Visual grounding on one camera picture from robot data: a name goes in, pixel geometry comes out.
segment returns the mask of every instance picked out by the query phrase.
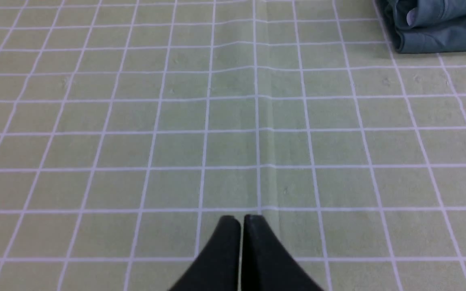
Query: folded blue-green cloth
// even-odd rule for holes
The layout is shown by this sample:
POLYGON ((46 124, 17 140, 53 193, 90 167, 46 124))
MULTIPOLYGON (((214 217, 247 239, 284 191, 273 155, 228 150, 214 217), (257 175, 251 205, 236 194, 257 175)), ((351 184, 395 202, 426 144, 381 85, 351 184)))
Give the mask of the folded blue-green cloth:
POLYGON ((466 51, 466 0, 377 0, 399 53, 466 51))

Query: black object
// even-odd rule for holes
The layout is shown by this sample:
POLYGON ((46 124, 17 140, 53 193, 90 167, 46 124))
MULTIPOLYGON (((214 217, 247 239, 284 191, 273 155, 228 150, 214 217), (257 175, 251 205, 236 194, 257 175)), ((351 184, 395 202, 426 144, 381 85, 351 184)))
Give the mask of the black object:
MULTIPOLYGON (((240 223, 223 216, 170 291, 237 291, 240 223)), ((242 291, 323 291, 300 268, 261 215, 244 217, 242 291)))

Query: green grid tablecloth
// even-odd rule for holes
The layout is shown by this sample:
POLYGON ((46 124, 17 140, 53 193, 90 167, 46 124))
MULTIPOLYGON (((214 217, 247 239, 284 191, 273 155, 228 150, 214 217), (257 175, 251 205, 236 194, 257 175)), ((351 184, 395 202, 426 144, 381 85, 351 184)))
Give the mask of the green grid tablecloth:
POLYGON ((327 291, 466 290, 466 53, 369 0, 0 0, 0 291, 162 291, 223 214, 327 291))

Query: green fabric surface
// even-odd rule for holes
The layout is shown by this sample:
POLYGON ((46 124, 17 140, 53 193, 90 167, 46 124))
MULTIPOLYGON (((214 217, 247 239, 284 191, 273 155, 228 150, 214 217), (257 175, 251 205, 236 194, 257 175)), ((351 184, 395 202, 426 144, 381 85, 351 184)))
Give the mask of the green fabric surface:
POLYGON ((377 0, 399 53, 466 51, 466 0, 377 0), (407 22, 412 9, 416 18, 407 22))
POLYGON ((0 0, 0 291, 166 291, 249 213, 326 291, 466 291, 466 53, 370 0, 0 0))

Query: grid pattern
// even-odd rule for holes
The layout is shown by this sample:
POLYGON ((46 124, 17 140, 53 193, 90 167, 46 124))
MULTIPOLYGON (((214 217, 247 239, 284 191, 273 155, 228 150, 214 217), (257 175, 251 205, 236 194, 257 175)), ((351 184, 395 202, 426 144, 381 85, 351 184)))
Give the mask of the grid pattern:
POLYGON ((260 213, 326 290, 466 290, 466 53, 370 0, 0 0, 0 291, 165 290, 260 213))

